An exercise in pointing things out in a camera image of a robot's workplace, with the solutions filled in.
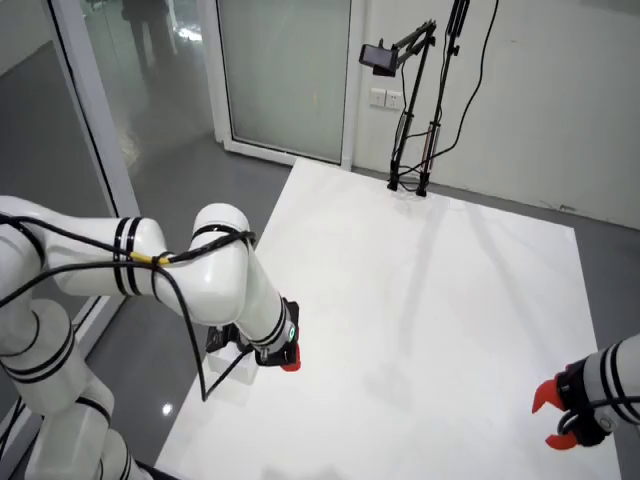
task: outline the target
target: white tabletop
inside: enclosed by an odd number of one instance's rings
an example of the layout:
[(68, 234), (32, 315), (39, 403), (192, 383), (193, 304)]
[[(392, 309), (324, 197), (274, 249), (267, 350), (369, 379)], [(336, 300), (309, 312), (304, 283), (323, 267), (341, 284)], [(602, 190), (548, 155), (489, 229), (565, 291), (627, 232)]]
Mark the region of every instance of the white tabletop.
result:
[(557, 452), (544, 439), (561, 413), (531, 414), (542, 381), (596, 350), (571, 228), (299, 160), (258, 257), (300, 304), (302, 368), (224, 382), (206, 404), (194, 382), (158, 468), (189, 480), (620, 478), (612, 437)]

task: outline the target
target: door frame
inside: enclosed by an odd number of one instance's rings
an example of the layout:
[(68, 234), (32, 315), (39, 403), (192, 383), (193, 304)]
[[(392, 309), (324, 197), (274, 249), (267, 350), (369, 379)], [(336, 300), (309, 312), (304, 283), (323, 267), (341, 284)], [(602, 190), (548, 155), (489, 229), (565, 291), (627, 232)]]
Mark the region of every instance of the door frame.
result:
[[(109, 213), (113, 217), (139, 216), (80, 1), (40, 0), (40, 3)], [(85, 358), (124, 300), (124, 297), (89, 297), (71, 319), (78, 326), (75, 337)], [(0, 432), (9, 424), (14, 406), (0, 422)], [(41, 417), (28, 408), (18, 417), (6, 440), (0, 478), (9, 478), (15, 470), (41, 423)]]
[[(244, 143), (233, 138), (218, 19), (218, 0), (197, 0), (197, 5), (202, 29), (205, 68), (208, 77), (209, 98), (213, 111), (216, 140), (221, 142), (227, 151), (285, 165), (293, 165), (297, 158), (304, 158), (302, 155)], [(361, 72), (358, 60), (364, 41), (365, 13), (366, 0), (351, 0), (342, 152), (340, 156), (340, 166), (345, 170), (351, 170), (353, 165)]]

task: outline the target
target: black cable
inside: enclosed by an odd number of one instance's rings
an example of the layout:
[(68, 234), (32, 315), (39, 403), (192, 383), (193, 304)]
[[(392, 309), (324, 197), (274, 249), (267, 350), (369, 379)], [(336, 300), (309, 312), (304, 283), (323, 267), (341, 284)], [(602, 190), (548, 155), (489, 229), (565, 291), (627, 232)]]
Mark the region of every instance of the black cable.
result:
[(473, 93), (471, 94), (471, 97), (469, 98), (469, 101), (467, 102), (467, 106), (464, 108), (464, 111), (462, 112), (462, 118), (460, 119), (460, 125), (458, 127), (458, 133), (456, 135), (456, 139), (453, 142), (453, 144), (448, 147), (445, 148), (444, 150), (436, 153), (433, 158), (437, 158), (440, 155), (444, 155), (447, 152), (450, 152), (451, 150), (453, 150), (456, 145), (458, 144), (458, 141), (460, 140), (460, 135), (462, 134), (462, 126), (464, 125), (464, 119), (467, 116), (467, 112), (469, 111), (469, 107), (471, 106), (471, 102), (473, 102), (473, 99), (475, 98), (476, 94), (478, 93), (478, 91), (480, 90), (480, 86), (482, 85), (482, 78), (484, 76), (484, 57), (487, 53), (487, 44), (489, 43), (489, 37), (491, 36), (491, 30), (493, 30), (493, 24), (495, 23), (496, 20), (496, 15), (498, 14), (498, 6), (500, 4), (500, 0), (496, 0), (496, 5), (493, 9), (493, 15), (491, 16), (491, 23), (489, 23), (489, 29), (487, 30), (487, 36), (484, 39), (484, 45), (482, 46), (482, 55), (480, 55), (480, 78), (478, 78), (478, 85), (476, 85), (475, 90), (473, 91)]
[(420, 132), (420, 133), (414, 133), (412, 135), (408, 135), (407, 136), (407, 140), (409, 140), (410, 138), (413, 137), (424, 137), (427, 133), (429, 133), (431, 130), (427, 130), (426, 132)]
[(407, 93), (406, 93), (406, 89), (404, 88), (404, 66), (406, 64), (403, 63), (402, 67), (400, 67), (400, 76), (402, 77), (402, 102), (404, 103), (404, 107), (402, 108), (402, 113), (404, 113), (407, 110)]
[(606, 407), (609, 405), (621, 405), (623, 403), (640, 403), (640, 396), (632, 396), (625, 398), (608, 398), (604, 400), (596, 400), (594, 402), (589, 402), (587, 405), (584, 405), (581, 408), (573, 408), (565, 413), (560, 421), (558, 422), (558, 434), (566, 435), (571, 430), (571, 424), (575, 417), (580, 415), (581, 413), (588, 413), (590, 411), (595, 410), (596, 408)]
[(240, 361), (246, 357), (247, 355), (249, 355), (251, 352), (253, 351), (253, 347), (251, 345), (247, 345), (244, 350), (242, 352), (240, 352), (240, 355), (238, 355), (235, 360), (233, 362), (231, 362), (231, 365), (229, 365), (227, 367), (227, 369), (222, 372), (222, 374), (220, 375), (220, 377), (218, 377), (218, 379), (213, 383), (213, 385), (211, 385), (209, 387), (209, 390), (207, 390), (205, 397), (209, 398), (209, 395), (211, 395), (213, 393), (213, 391), (218, 387), (218, 385), (220, 385), (222, 383), (222, 381), (227, 378), (227, 375), (229, 375), (231, 373), (231, 371), (236, 368), (236, 366), (240, 363)]
[(401, 182), (400, 180), (398, 180), (398, 184), (399, 184), (399, 185), (400, 185), (400, 186), (401, 186), (401, 187), (402, 187), (406, 192), (409, 192), (409, 193), (416, 193), (417, 187), (416, 187), (416, 188), (409, 188), (409, 187), (407, 186), (407, 184), (406, 184), (406, 183)]
[(410, 167), (408, 165), (400, 165), (400, 168), (406, 168), (407, 171), (406, 172), (402, 172), (400, 174), (398, 174), (399, 177), (403, 176), (403, 175), (408, 175), (411, 172), (415, 172), (416, 170), (418, 170), (420, 167), (422, 167), (422, 165), (424, 165), (424, 162), (420, 162), (417, 165), (414, 165), (413, 167)]
[(206, 399), (207, 399), (207, 393), (206, 392), (207, 391), (206, 391), (206, 385), (205, 385), (205, 379), (204, 379), (204, 372), (202, 370), (202, 364), (200, 362), (200, 350), (198, 349), (196, 335), (195, 335), (195, 332), (193, 330), (193, 325), (191, 323), (191, 316), (189, 314), (189, 309), (187, 308), (187, 304), (186, 304), (186, 301), (185, 301), (184, 296), (182, 294), (182, 291), (180, 290), (180, 287), (178, 286), (178, 283), (174, 279), (173, 275), (171, 275), (167, 269), (165, 269), (165, 268), (163, 268), (161, 266), (153, 265), (153, 264), (150, 264), (150, 263), (144, 263), (144, 262), (130, 260), (130, 261), (117, 261), (117, 262), (114, 262), (114, 261), (87, 262), (87, 263), (79, 263), (79, 264), (74, 264), (74, 265), (63, 265), (63, 266), (60, 266), (60, 267), (51, 268), (51, 269), (49, 269), (49, 270), (47, 270), (45, 272), (42, 272), (39, 275), (35, 276), (34, 278), (29, 280), (28, 282), (26, 282), (22, 286), (20, 286), (16, 290), (14, 290), (12, 293), (7, 295), (5, 298), (0, 300), (0, 308), (2, 308), (3, 306), (7, 305), (12, 300), (18, 298), (19, 296), (24, 294), (29, 289), (33, 288), (34, 286), (38, 285), (39, 283), (41, 283), (41, 282), (43, 282), (43, 281), (47, 280), (48, 278), (51, 278), (51, 277), (53, 277), (55, 275), (58, 275), (58, 274), (61, 274), (61, 273), (79, 271), (79, 270), (113, 269), (113, 268), (118, 268), (118, 267), (134, 267), (134, 268), (142, 268), (142, 269), (145, 269), (145, 270), (150, 270), (150, 271), (153, 271), (153, 272), (155, 272), (157, 274), (162, 275), (169, 282), (171, 288), (173, 289), (173, 291), (174, 291), (174, 293), (176, 295), (176, 299), (178, 300), (178, 304), (180, 306), (180, 311), (181, 311), (181, 314), (182, 314), (182, 318), (183, 318), (185, 326), (187, 328), (187, 334), (189, 336), (189, 342), (191, 343), (191, 349), (193, 351), (193, 356), (194, 356), (194, 360), (196, 362), (196, 368), (197, 368), (197, 371), (198, 371), (198, 380), (199, 380), (199, 383), (200, 383), (200, 394), (201, 394), (201, 397), (202, 397), (202, 401), (203, 402), (206, 401)]
[(57, 233), (58, 235), (60, 235), (62, 237), (70, 238), (71, 240), (76, 240), (76, 241), (81, 242), (81, 243), (86, 243), (88, 245), (92, 245), (92, 246), (94, 246), (96, 248), (100, 248), (100, 249), (106, 250), (108, 252), (117, 253), (119, 255), (124, 255), (127, 258), (129, 257), (129, 253), (130, 252), (127, 252), (126, 250), (124, 250), (122, 248), (114, 247), (113, 245), (109, 245), (107, 243), (100, 242), (100, 241), (95, 240), (93, 238), (85, 237), (84, 235), (78, 235), (77, 233), (73, 233), (73, 232), (70, 232), (70, 231), (65, 230), (63, 228), (56, 227), (55, 225), (52, 225), (49, 222), (45, 222), (44, 220), (40, 220), (39, 218), (26, 217), (26, 216), (12, 217), (12, 216), (0, 213), (0, 225), (4, 225), (4, 224), (17, 225), (17, 224), (21, 224), (21, 223), (31, 223), (33, 225), (37, 225), (38, 227), (44, 228), (46, 230), (49, 230), (49, 231), (51, 231), (53, 233)]
[(20, 415), (24, 411), (24, 407), (25, 405), (24, 403), (22, 403), (22, 398), (19, 397), (18, 400), (16, 400), (15, 406), (13, 407), (13, 414), (11, 415), (11, 419), (9, 420), (9, 425), (7, 425), (4, 433), (2, 434), (2, 436), (0, 436), (0, 442), (2, 442), (2, 445), (0, 445), (0, 460), (2, 460), (2, 457), (4, 456), (4, 451), (7, 443), (9, 443), (9, 435), (11, 435), (11, 430), (13, 430), (13, 427), (18, 421), (18, 418), (20, 418)]
[(237, 242), (238, 240), (242, 240), (244, 242), (248, 241), (251, 242), (251, 244), (254, 244), (256, 241), (256, 234), (250, 231), (228, 233), (201, 247), (194, 248), (193, 250), (188, 250), (184, 253), (180, 253), (178, 255), (170, 257), (169, 261), (171, 263), (178, 263), (194, 260), (215, 250), (219, 250), (222, 247), (226, 247), (227, 245)]
[[(438, 89), (438, 96), (440, 95), (440, 90), (444, 88), (444, 65), (447, 61), (447, 31), (444, 31), (444, 38), (442, 39), (442, 66), (440, 67), (440, 86)], [(438, 110), (438, 123), (442, 122), (442, 104), (439, 106)]]

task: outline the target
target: wall outlet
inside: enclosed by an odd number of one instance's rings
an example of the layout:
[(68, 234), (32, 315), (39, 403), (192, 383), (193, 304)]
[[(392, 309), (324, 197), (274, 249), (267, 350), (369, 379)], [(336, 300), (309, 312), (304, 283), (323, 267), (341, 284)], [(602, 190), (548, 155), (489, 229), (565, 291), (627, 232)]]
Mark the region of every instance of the wall outlet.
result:
[(384, 108), (386, 97), (387, 91), (384, 88), (372, 88), (369, 96), (369, 104)]
[(402, 98), (402, 92), (387, 90), (387, 98), (384, 104), (385, 107), (392, 108), (394, 110), (402, 110), (403, 105), (404, 100)]

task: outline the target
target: white robotic arm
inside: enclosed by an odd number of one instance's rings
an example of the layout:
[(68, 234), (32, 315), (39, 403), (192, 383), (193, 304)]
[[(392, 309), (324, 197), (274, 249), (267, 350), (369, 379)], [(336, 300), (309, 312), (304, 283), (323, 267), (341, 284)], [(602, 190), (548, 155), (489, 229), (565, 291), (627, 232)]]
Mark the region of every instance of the white robotic arm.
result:
[[(154, 295), (179, 314), (215, 328), (214, 349), (235, 341), (243, 353), (255, 351), (260, 365), (297, 370), (297, 305), (281, 298), (269, 282), (248, 236), (240, 234), (248, 228), (238, 209), (209, 205), (195, 220), (188, 252), (174, 255), (154, 220), (74, 218), (0, 197), (0, 363), (26, 405), (45, 416), (27, 478), (107, 479), (110, 471), (120, 478), (124, 469), (135, 471), (135, 464), (122, 439), (108, 429), (113, 397), (78, 353), (64, 310), (48, 300), (31, 301), (30, 289), (10, 302), (2, 299), (48, 264), (50, 270), (65, 270), (54, 276), (65, 293)], [(240, 241), (224, 244), (227, 238)], [(73, 438), (73, 445), (82, 438), (84, 456), (76, 458), (77, 446), (61, 449), (61, 437)], [(59, 465), (67, 466), (56, 470)], [(130, 478), (147, 477), (141, 472)]]
[(536, 391), (533, 413), (545, 403), (566, 411), (556, 450), (600, 444), (620, 425), (640, 425), (640, 334), (567, 365)]

